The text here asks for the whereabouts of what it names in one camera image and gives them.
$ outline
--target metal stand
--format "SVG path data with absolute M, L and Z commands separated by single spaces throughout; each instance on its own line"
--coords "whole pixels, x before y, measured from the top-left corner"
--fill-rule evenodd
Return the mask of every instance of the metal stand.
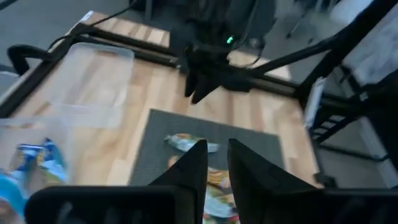
M 282 96 L 287 96 L 299 100 L 302 109 L 306 108 L 309 100 L 309 95 L 313 84 L 319 78 L 327 77 L 332 70 L 337 67 L 341 61 L 349 54 L 349 52 L 366 36 L 366 34 L 395 6 L 396 0 L 373 1 L 371 5 L 365 9 L 348 27 L 331 37 L 324 40 L 317 45 L 309 48 L 299 50 L 292 54 L 273 60 L 264 65 L 252 69 L 239 68 L 228 65 L 226 69 L 231 72 L 244 73 L 247 77 L 251 77 L 249 84 L 251 88 L 268 91 Z M 71 34 L 82 30 L 87 25 L 77 24 L 71 31 Z M 18 88 L 2 105 L 0 105 L 0 118 L 7 118 L 21 105 L 30 93 L 41 83 L 41 81 L 51 72 L 54 66 L 63 58 L 68 52 L 72 44 L 77 42 L 89 42 L 95 44 L 114 45 L 118 47 L 125 47 L 134 49 L 137 59 L 158 63 L 168 67 L 178 68 L 177 57 L 175 57 L 170 49 L 161 47 L 159 45 L 150 44 L 140 40 L 135 40 L 126 36 L 117 35 L 111 32 L 106 32 L 98 28 L 92 28 L 88 36 L 78 36 L 72 39 L 65 39 L 54 50 L 48 54 L 43 54 L 41 58 L 45 60 L 32 72 L 26 82 Z M 18 52 L 28 49 L 28 47 L 19 46 Z M 301 84 L 288 82 L 278 78 L 266 75 L 265 73 L 275 68 L 297 62 L 315 54 L 330 50 L 323 60 L 313 69 L 311 74 Z M 18 57 L 14 55 L 11 60 L 16 70 L 22 75 L 29 67 L 24 62 L 21 63 L 21 58 L 34 57 L 36 54 L 25 55 Z M 316 179 L 325 187 L 335 187 L 335 181 L 332 177 L 325 175 L 322 162 L 318 155 L 318 148 L 326 148 L 330 151 L 343 153 L 349 156 L 355 156 L 362 159 L 370 159 L 364 155 L 359 155 L 353 152 L 348 153 L 346 150 L 337 149 L 335 147 L 320 145 L 331 135 L 341 130 L 350 122 L 363 116 L 367 110 L 371 109 L 371 101 L 362 102 L 357 97 L 343 98 L 332 95 L 322 91 L 317 93 L 319 97 L 317 102 L 311 107 L 314 110 L 315 117 L 313 117 L 309 125 L 308 132 L 313 137 L 312 143 L 314 154 L 318 162 L 320 173 L 316 174 Z M 332 116 L 338 115 L 344 117 L 342 120 L 334 120 Z M 325 126 L 325 123 L 331 123 L 333 126 Z M 371 160 L 381 161 L 385 158 L 373 158 Z

